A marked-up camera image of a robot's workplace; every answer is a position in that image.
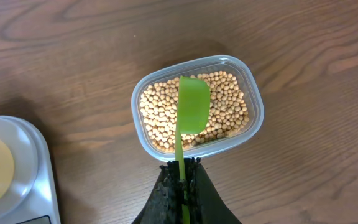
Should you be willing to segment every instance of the kitchen scale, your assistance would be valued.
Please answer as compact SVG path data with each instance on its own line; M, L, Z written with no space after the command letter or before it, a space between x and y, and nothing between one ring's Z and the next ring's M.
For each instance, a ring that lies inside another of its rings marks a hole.
M31 123L0 116L0 140L11 150L14 176L0 199L0 224L60 224L47 143Z

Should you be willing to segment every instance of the container rim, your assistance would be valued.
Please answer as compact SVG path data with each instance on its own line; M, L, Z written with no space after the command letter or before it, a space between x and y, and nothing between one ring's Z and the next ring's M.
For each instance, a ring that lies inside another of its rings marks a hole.
M229 138L230 142L231 142L231 145L229 147L227 147L227 145L224 143L224 141L228 140L228 139L220 139L220 140L214 141L214 146L217 147L218 150L209 151L206 153L205 152L201 153L200 150L197 150L197 152L192 152L192 150L189 150L189 151L183 152L184 156L185 157L200 157L200 156L206 157L206 156L211 156L213 154L217 154L217 153L226 151L230 148L238 146L239 144L247 141L259 130L259 128L261 127L262 122L264 120L265 111L264 111L264 106L262 103L262 97L260 96L259 89L257 87L255 79L252 76L252 72L249 70L248 66L244 62L239 60L238 58L235 58L235 57L229 56L229 55L214 55L214 56L203 57L203 58L190 60L187 62L178 63L176 65L172 65L167 68L157 70L156 72L146 75L137 83L134 91L132 92L131 111L132 111L132 116L134 118L134 124L135 124L135 128L136 128L138 137L142 136L143 133L142 133L142 127L140 127L142 121L139 119L138 111L137 111L137 95L141 94L140 91L141 91L142 86L144 86L145 83L148 82L150 77L155 77L155 75L157 73L164 74L164 73L178 70L179 68L184 69L186 67L194 67L195 65L199 65L202 63L206 63L206 62L212 62L212 61L231 62L231 63L239 66L241 69L243 69L243 71L246 72L247 81L249 82L249 85L251 86L250 93L253 95L253 97L255 97L255 99L257 101L257 103L255 104L255 110L258 111L258 113L255 113L257 115L254 118L255 124L253 126L251 126L246 132ZM141 138L139 138L139 141L140 141L142 147L154 158L156 158L160 161L164 161L164 162L175 160L174 153L159 152L157 150L150 148L150 146L147 144L147 142L143 141ZM208 146L204 146L204 147L201 146L198 149L204 149L205 147L208 147Z

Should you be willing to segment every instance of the wood grain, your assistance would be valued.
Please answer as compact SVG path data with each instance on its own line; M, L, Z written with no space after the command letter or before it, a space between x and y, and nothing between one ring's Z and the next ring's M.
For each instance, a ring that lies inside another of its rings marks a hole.
M358 224L358 1L0 0L0 114L46 136L65 223L130 223L161 162L137 140L136 83L229 54L261 130L203 159L243 223Z

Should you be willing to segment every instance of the black holder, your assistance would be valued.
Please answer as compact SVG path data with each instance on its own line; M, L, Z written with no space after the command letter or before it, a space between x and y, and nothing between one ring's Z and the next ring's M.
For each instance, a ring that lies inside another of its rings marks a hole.
M185 159L187 182L179 178L178 161L160 166L152 193L132 224L181 224L182 204L189 208L191 224L241 224L220 198L200 160Z

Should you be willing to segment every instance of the table surface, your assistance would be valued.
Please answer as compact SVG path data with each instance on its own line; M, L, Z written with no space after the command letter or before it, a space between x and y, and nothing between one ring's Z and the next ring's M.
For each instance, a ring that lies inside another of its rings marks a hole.
M47 138L66 223L130 223L161 162L136 83L228 54L262 94L260 131L203 165L243 223L358 223L358 1L0 0L0 114Z

